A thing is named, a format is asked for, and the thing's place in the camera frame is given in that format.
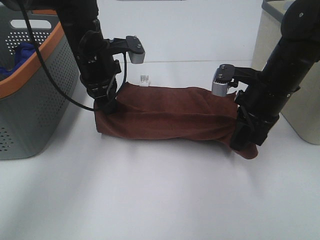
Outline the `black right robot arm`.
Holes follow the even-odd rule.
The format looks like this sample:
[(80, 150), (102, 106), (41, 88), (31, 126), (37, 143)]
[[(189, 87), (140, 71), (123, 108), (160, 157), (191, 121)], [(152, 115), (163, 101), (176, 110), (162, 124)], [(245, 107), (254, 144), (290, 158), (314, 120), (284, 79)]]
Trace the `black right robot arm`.
[(281, 38), (262, 71), (235, 69), (234, 81), (248, 85), (234, 100), (239, 107), (230, 147), (236, 151), (249, 144), (262, 145), (282, 108), (320, 60), (320, 2), (293, 2), (283, 16), (280, 31)]

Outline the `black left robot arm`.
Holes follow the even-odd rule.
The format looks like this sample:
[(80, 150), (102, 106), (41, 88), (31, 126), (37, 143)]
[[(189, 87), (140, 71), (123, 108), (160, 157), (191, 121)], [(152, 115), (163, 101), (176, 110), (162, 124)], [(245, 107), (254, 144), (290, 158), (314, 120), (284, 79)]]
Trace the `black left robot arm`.
[(116, 111), (116, 75), (121, 67), (109, 51), (110, 42), (104, 40), (97, 1), (4, 0), (2, 3), (13, 11), (21, 11), (29, 32), (27, 11), (54, 10), (79, 68), (80, 80), (97, 105), (95, 111), (105, 114)]

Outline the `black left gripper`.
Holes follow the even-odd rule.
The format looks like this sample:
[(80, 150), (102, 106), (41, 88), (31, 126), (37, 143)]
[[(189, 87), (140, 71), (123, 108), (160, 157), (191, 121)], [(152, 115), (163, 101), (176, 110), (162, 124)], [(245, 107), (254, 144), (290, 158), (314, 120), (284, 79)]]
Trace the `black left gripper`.
[(77, 47), (80, 80), (90, 97), (94, 98), (94, 112), (105, 115), (117, 111), (116, 74), (120, 65), (108, 53), (109, 42), (100, 31), (88, 30)]

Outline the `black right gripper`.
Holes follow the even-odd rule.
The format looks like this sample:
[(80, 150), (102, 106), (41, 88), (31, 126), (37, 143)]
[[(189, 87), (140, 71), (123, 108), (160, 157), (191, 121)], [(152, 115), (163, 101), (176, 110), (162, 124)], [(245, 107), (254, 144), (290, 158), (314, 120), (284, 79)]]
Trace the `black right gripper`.
[(299, 89), (299, 86), (292, 90), (249, 86), (239, 91), (235, 98), (239, 108), (229, 146), (236, 151), (244, 150), (249, 144), (261, 146), (279, 120), (281, 110)]

